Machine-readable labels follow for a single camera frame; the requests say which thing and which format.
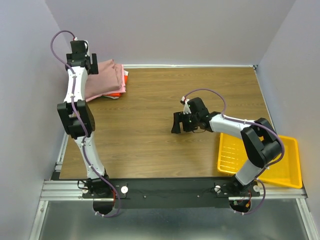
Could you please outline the dusty pink graphic t-shirt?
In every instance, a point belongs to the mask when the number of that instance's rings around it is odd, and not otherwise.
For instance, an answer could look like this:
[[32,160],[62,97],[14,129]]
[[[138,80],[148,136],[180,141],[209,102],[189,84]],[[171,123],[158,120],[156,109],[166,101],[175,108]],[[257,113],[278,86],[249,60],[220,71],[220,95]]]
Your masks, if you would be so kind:
[[122,85],[122,66],[113,59],[98,63],[98,74],[91,74],[85,84],[87,102],[102,97],[103,93],[117,91]]

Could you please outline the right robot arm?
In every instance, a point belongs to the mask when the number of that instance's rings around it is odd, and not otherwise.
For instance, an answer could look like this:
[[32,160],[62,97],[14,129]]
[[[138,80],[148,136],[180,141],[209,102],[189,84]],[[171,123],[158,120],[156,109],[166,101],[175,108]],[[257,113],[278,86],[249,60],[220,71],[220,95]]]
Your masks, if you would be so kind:
[[270,165],[279,162],[285,153],[283,141],[265,118],[256,121],[229,117],[223,112],[209,112],[199,97],[180,101],[183,110],[173,113],[171,133],[202,129],[241,139],[247,160],[220,191],[238,196],[247,191]]

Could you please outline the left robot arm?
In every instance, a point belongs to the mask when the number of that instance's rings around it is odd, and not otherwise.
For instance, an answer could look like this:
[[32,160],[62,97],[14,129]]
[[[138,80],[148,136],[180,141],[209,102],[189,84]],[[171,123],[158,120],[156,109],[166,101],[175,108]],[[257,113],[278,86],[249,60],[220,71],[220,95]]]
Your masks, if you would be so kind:
[[71,53],[66,54],[65,66],[68,87],[63,102],[57,105],[57,112],[65,132],[77,144],[86,167],[86,180],[81,190],[91,196],[107,197],[112,188],[106,183],[109,176],[96,148],[95,120],[85,99],[88,76],[99,73],[97,55],[90,54],[85,40],[74,38],[70,46]]

